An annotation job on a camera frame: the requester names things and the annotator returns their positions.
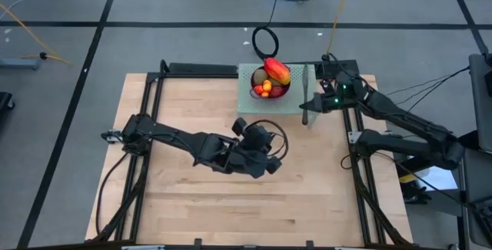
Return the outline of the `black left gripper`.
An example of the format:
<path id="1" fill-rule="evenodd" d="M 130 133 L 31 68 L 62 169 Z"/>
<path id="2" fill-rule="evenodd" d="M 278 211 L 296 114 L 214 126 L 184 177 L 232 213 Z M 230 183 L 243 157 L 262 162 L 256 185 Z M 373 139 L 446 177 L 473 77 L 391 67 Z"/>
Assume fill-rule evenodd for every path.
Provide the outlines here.
<path id="1" fill-rule="evenodd" d="M 234 172 L 260 178 L 265 172 L 273 175 L 281 167 L 283 155 L 277 154 L 283 146 L 270 154 L 274 137 L 283 137 L 283 128 L 278 123 L 260 119 L 248 125 L 243 118 L 237 118 L 231 129 L 243 137 L 231 150 L 230 166 Z"/>

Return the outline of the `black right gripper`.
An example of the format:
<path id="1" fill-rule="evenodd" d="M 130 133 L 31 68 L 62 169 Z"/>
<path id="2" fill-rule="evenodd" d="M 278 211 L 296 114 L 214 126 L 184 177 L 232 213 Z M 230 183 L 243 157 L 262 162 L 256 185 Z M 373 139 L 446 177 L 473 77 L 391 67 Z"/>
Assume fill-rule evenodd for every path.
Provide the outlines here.
<path id="1" fill-rule="evenodd" d="M 364 100 L 365 80 L 350 72 L 339 72 L 335 78 L 320 81 L 322 93 L 299 105 L 302 110 L 328 113 L 343 108 L 354 108 Z"/>

